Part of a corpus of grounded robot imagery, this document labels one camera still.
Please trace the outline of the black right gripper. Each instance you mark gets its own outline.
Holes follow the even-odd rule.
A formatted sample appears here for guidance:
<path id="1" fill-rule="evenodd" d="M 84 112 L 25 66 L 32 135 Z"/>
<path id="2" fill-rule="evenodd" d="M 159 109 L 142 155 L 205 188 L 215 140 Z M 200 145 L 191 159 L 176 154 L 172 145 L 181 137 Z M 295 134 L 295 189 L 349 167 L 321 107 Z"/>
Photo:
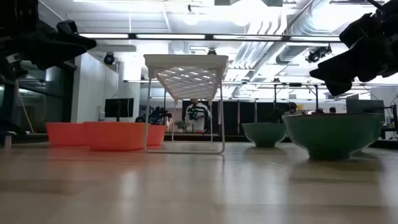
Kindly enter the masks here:
<path id="1" fill-rule="evenodd" d="M 333 96 L 346 93 L 353 80 L 369 82 L 377 76 L 383 78 L 397 73 L 397 1 L 367 0 L 376 8 L 364 17 L 360 28 L 361 41 L 367 48 L 365 66 L 360 73 L 363 49 L 354 47 L 329 58 L 310 71 L 310 76 L 323 80 Z"/>

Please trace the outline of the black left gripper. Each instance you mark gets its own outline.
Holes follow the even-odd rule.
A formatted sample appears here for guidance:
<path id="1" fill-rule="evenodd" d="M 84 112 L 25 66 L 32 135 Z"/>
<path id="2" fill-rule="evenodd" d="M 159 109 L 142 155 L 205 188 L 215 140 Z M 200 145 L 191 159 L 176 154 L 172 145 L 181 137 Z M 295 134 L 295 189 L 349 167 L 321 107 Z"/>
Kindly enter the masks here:
<path id="1" fill-rule="evenodd" d="M 67 21 L 48 25 L 39 18 L 38 1 L 1 1 L 1 76 L 16 80 L 27 74 L 28 60 L 40 70 L 58 66 L 96 47 L 96 41 L 67 35 Z"/>

